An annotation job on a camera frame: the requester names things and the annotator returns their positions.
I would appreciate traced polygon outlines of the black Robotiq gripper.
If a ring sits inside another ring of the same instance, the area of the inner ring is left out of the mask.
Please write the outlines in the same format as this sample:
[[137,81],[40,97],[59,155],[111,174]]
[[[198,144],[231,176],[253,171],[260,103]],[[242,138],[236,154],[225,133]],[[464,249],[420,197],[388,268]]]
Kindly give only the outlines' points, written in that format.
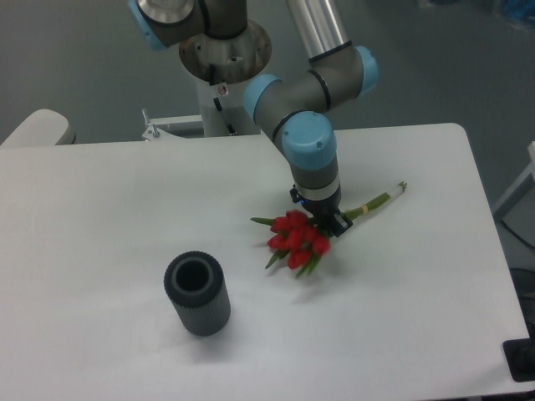
[[298,192],[296,187],[293,187],[289,191],[289,194],[293,203],[302,206],[318,223],[327,226],[331,236],[340,237],[352,227],[352,220],[339,211],[339,202],[341,201],[340,188],[331,196],[322,200],[305,198]]

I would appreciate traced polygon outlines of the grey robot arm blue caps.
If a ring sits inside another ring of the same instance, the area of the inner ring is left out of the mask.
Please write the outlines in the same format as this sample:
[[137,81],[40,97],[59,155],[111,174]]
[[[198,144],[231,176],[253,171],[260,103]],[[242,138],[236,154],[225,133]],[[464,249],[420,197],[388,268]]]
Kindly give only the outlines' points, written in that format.
[[337,143],[327,113],[377,83],[375,57],[354,46],[334,1],[291,1],[308,71],[285,82],[268,72],[272,42],[244,1],[131,1],[154,49],[177,47],[195,80],[205,136],[264,133],[288,162],[290,195],[329,234],[351,220],[339,209]]

